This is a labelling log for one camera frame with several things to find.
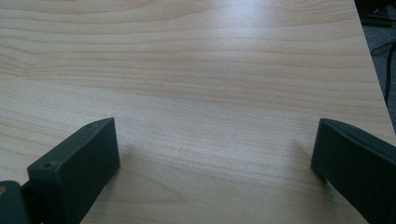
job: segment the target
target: table surface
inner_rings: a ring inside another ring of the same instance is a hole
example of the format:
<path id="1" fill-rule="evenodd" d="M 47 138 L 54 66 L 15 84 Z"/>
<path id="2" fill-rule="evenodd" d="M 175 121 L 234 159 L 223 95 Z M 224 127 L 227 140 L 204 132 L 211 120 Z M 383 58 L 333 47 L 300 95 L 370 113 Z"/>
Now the table surface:
<path id="1" fill-rule="evenodd" d="M 352 0 L 0 2 L 0 179 L 114 117 L 84 223 L 362 223 L 309 168 L 320 118 L 395 144 Z"/>

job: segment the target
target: floor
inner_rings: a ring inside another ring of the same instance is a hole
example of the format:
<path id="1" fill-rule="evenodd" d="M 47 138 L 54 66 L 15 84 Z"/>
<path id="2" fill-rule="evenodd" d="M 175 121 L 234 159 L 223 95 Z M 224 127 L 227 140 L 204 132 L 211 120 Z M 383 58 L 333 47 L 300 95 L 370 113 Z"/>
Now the floor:
<path id="1" fill-rule="evenodd" d="M 387 7 L 387 12 L 391 18 L 396 20 L 396 7 Z M 396 22 L 393 23 L 391 28 L 374 27 L 374 26 L 363 26 L 364 35 L 366 36 L 367 44 L 370 51 L 383 46 L 384 44 L 396 41 Z M 382 49 L 389 49 L 391 45 L 388 45 Z M 389 52 L 386 51 L 380 55 L 372 56 L 375 71 L 378 75 L 379 84 L 381 86 L 382 93 L 385 93 L 386 88 L 386 71 L 387 71 L 387 60 Z M 389 91 L 388 101 L 388 112 L 392 120 L 393 130 L 396 130 L 396 52 L 393 53 L 392 67 L 391 67 L 391 82 Z"/>

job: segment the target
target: light wood tabletop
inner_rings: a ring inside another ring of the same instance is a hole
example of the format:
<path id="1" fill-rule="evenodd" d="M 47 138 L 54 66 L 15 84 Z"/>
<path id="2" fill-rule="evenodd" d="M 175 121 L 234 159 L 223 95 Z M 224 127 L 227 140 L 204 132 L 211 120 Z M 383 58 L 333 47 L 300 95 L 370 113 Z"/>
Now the light wood tabletop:
<path id="1" fill-rule="evenodd" d="M 318 120 L 396 143 L 352 0 L 0 1 L 0 180 L 109 117 L 83 223 L 364 223 L 310 170 Z"/>

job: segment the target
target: wood grain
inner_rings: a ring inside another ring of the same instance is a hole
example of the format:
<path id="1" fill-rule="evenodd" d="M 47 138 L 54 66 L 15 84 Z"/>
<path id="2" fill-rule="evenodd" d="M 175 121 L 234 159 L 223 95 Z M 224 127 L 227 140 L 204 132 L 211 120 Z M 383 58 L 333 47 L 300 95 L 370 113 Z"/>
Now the wood grain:
<path id="1" fill-rule="evenodd" d="M 114 117 L 83 223 L 362 223 L 319 118 L 396 143 L 353 1 L 0 1 L 0 179 Z"/>

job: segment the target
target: gray carpet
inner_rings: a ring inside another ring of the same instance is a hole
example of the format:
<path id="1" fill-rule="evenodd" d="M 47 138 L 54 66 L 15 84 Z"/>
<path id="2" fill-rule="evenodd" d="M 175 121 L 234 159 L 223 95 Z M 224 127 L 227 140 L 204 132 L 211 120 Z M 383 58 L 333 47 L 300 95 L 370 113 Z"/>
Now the gray carpet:
<path id="1" fill-rule="evenodd" d="M 387 11 L 389 16 L 396 20 L 396 8 L 389 6 L 387 7 Z M 391 28 L 363 26 L 363 31 L 370 51 L 384 44 L 396 41 L 396 22 L 393 23 Z M 389 52 L 387 51 L 381 55 L 372 56 L 383 94 L 386 88 L 388 55 Z M 393 130 L 396 130 L 396 51 L 393 53 L 392 57 L 388 112 L 392 120 Z"/>

